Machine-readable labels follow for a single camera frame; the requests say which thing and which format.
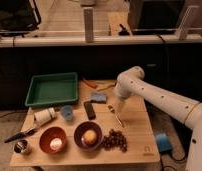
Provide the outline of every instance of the sponge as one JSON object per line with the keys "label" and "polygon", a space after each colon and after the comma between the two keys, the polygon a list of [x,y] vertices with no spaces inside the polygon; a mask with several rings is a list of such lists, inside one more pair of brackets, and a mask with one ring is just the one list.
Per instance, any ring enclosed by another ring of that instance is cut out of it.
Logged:
{"label": "sponge", "polygon": [[106,103],[106,94],[105,93],[92,92],[90,102],[91,103]]}

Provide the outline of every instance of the blue object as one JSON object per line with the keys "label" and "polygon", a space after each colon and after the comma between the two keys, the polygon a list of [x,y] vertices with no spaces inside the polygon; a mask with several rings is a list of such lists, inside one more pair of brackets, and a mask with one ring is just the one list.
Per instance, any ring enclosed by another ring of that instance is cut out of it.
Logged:
{"label": "blue object", "polygon": [[61,114],[66,121],[72,121],[74,118],[73,107],[71,105],[65,105],[61,108]]}
{"label": "blue object", "polygon": [[158,151],[160,153],[168,152],[172,150],[172,145],[165,133],[159,133],[155,135]]}

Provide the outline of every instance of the lab room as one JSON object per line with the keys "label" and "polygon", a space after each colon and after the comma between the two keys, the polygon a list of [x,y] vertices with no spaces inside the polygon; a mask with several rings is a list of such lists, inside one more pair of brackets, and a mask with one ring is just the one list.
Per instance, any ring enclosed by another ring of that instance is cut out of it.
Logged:
{"label": "lab room", "polygon": [[0,0],[0,171],[202,171],[202,0]]}

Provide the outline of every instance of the black cord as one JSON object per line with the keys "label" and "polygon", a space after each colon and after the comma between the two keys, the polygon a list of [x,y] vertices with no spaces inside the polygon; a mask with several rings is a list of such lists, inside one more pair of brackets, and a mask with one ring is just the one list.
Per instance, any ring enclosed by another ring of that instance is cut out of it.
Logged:
{"label": "black cord", "polygon": [[26,112],[26,111],[12,111],[12,112],[1,115],[0,118],[3,118],[8,115],[16,114],[16,113],[22,113],[22,112]]}
{"label": "black cord", "polygon": [[160,157],[160,164],[161,164],[161,170],[160,170],[160,171],[164,171],[166,168],[170,168],[170,169],[172,169],[172,170],[174,170],[174,171],[177,171],[177,169],[174,168],[174,167],[172,167],[172,166],[164,166],[164,165],[163,165],[162,157]]}
{"label": "black cord", "polygon": [[187,158],[187,155],[185,154],[182,158],[177,159],[173,156],[172,152],[169,153],[169,156],[172,158],[172,160],[174,160],[175,162],[178,162],[178,163],[186,162],[186,158]]}
{"label": "black cord", "polygon": [[14,48],[15,47],[15,36],[13,37],[13,39],[12,39],[12,47]]}
{"label": "black cord", "polygon": [[159,34],[155,34],[157,37],[159,37],[161,40],[162,40],[162,42],[163,42],[163,44],[164,44],[164,46],[165,46],[165,53],[166,53],[166,58],[167,58],[167,87],[169,88],[169,82],[170,82],[170,55],[169,55],[169,48],[168,48],[168,45],[167,45],[167,43],[166,43],[166,41],[165,41],[165,39],[161,36],[161,35],[159,35]]}

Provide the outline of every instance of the table leg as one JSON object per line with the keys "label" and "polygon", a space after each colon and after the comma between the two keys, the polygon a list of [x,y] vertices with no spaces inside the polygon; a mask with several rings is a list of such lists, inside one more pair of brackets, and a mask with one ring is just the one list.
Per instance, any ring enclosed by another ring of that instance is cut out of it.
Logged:
{"label": "table leg", "polygon": [[44,171],[40,166],[32,166],[35,171]]}

